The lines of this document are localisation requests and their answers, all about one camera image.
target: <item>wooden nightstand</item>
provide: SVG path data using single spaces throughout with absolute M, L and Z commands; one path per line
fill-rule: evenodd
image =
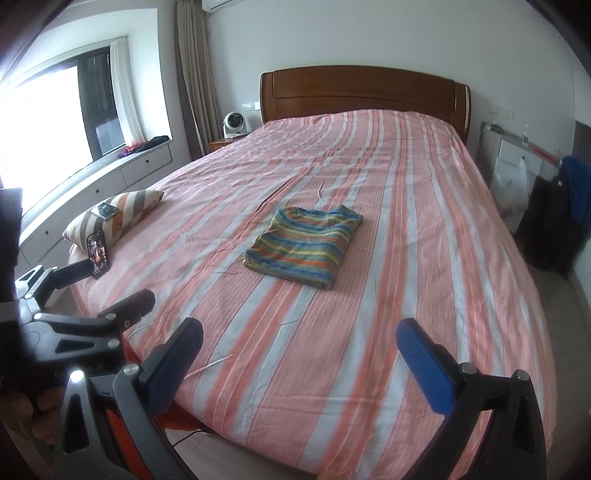
M 237 137 L 237 138 L 222 138 L 221 140 L 215 140 L 209 144 L 209 152 L 212 153 L 212 152 L 215 152 L 216 150 L 219 150 L 220 148 L 227 147 L 228 145 L 231 145 L 234 142 L 242 140 L 243 138 L 246 138 L 247 136 L 248 135 L 243 135 L 243 136 Z

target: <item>smartphone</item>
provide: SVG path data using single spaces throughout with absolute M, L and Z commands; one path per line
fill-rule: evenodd
M 105 233 L 102 229 L 88 236 L 86 239 L 86 249 L 88 251 L 88 257 L 95 263 L 95 271 L 92 276 L 94 278 L 101 278 L 111 268 Z
M 110 205 L 106 202 L 102 202 L 98 204 L 96 207 L 94 207 L 90 212 L 96 215 L 98 218 L 108 220 L 109 218 L 113 218 L 120 211 L 121 210 L 119 210 L 117 207 Z

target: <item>bedspread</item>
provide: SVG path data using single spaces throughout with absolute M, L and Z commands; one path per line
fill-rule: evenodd
M 379 110 L 270 122 L 155 187 L 159 207 L 74 295 L 96 314 L 154 291 L 153 312 L 126 334 L 142 359 L 186 316 L 201 320 L 203 349 L 176 400 L 224 437 L 309 472 L 400 478 L 442 421 L 396 347 L 398 322 L 414 317 L 458 362 L 528 371 L 550 448 L 556 378 L 538 293 L 450 125 Z M 341 203 L 364 222 L 333 290 L 243 266 L 278 209 Z

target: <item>window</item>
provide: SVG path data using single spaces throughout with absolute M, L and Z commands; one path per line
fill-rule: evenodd
M 0 98 L 0 177 L 26 212 L 91 162 L 125 144 L 109 47 L 79 55 Z

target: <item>bottle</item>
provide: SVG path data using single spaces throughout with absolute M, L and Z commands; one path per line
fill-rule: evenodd
M 521 136 L 521 143 L 524 145 L 530 143 L 530 139 L 527 137 L 527 124 L 525 124 L 525 130 L 523 130 L 523 135 Z

